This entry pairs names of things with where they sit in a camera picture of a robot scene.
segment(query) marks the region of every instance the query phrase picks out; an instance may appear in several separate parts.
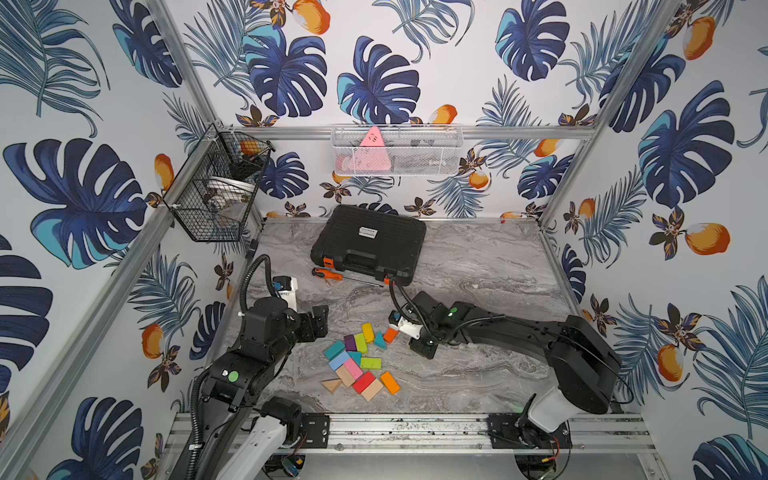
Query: white wire basket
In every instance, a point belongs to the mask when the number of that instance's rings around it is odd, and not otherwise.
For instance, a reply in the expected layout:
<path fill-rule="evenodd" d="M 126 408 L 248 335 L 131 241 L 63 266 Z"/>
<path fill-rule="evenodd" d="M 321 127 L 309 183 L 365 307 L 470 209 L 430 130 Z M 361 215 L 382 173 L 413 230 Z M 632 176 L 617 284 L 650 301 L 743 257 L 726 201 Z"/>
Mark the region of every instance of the white wire basket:
<path fill-rule="evenodd" d="M 456 125 L 376 125 L 384 147 L 360 147 L 374 125 L 334 125 L 336 174 L 345 177 L 449 177 L 458 173 L 464 137 Z"/>

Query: teal wooden block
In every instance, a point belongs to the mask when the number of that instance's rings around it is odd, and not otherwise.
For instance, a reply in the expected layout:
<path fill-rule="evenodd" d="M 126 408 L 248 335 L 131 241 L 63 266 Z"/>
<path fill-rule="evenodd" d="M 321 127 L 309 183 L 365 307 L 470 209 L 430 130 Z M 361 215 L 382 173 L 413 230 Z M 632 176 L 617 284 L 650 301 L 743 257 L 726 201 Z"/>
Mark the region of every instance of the teal wooden block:
<path fill-rule="evenodd" d="M 352 357 L 352 360 L 357 363 L 357 366 L 360 366 L 360 359 L 362 358 L 362 353 L 360 352 L 347 352 L 349 356 Z"/>
<path fill-rule="evenodd" d="M 386 342 L 384 341 L 384 335 L 382 335 L 381 332 L 376 332 L 376 337 L 373 339 L 373 344 L 382 350 L 386 350 Z"/>
<path fill-rule="evenodd" d="M 341 340 L 337 340 L 336 343 L 331 345 L 328 350 L 326 350 L 326 358 L 328 360 L 333 360 L 335 356 L 339 355 L 343 351 L 344 343 L 342 343 Z"/>

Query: label sticker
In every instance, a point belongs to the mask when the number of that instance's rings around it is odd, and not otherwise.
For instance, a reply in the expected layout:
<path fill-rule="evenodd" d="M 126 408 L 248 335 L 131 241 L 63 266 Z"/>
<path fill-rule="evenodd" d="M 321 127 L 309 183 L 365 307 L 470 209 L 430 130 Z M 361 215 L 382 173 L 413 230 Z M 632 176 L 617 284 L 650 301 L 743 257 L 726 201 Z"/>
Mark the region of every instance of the label sticker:
<path fill-rule="evenodd" d="M 374 230 L 373 228 L 368 227 L 360 227 L 360 236 L 361 237 L 368 237 L 368 238 L 376 238 L 376 234 L 379 232 L 378 230 Z"/>

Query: red wooden block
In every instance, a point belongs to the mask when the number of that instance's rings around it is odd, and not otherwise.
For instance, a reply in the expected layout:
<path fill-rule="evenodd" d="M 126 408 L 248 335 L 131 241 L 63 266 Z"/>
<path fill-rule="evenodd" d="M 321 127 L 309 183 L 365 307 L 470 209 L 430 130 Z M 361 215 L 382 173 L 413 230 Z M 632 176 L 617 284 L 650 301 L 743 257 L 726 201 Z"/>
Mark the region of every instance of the red wooden block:
<path fill-rule="evenodd" d="M 355 389 L 356 392 L 362 393 L 363 390 L 367 389 L 368 386 L 373 383 L 373 380 L 376 380 L 376 377 L 373 376 L 371 372 L 365 372 L 358 380 L 355 382 L 354 385 L 352 385 L 352 388 Z"/>

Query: triangular wooden block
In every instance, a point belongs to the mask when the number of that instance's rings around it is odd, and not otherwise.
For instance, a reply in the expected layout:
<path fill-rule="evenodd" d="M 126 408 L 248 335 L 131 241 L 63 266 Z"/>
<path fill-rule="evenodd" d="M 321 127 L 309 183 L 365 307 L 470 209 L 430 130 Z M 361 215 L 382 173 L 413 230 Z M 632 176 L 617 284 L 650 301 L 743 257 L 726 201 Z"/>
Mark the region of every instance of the triangular wooden block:
<path fill-rule="evenodd" d="M 326 390 L 328 390 L 331 393 L 335 393 L 337 389 L 341 386 L 341 379 L 336 380 L 325 380 L 324 382 L 320 382 L 323 384 L 324 387 L 326 387 Z"/>

